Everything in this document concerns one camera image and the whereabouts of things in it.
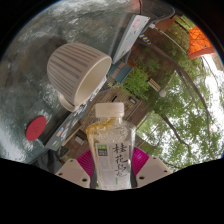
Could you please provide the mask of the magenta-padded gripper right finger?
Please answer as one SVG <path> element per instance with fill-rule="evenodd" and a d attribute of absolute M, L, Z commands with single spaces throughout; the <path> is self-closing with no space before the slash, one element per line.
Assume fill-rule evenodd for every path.
<path fill-rule="evenodd" d="M 131 171 L 133 188 L 146 186 L 170 174 L 169 168 L 157 156 L 148 156 L 137 147 L 133 149 Z"/>

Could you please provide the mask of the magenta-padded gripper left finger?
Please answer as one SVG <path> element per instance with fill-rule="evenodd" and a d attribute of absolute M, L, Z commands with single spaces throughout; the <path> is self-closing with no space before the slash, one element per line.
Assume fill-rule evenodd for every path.
<path fill-rule="evenodd" d="M 91 151 L 87 150 L 77 159 L 68 159 L 56 175 L 81 187 L 94 188 L 95 167 Z"/>

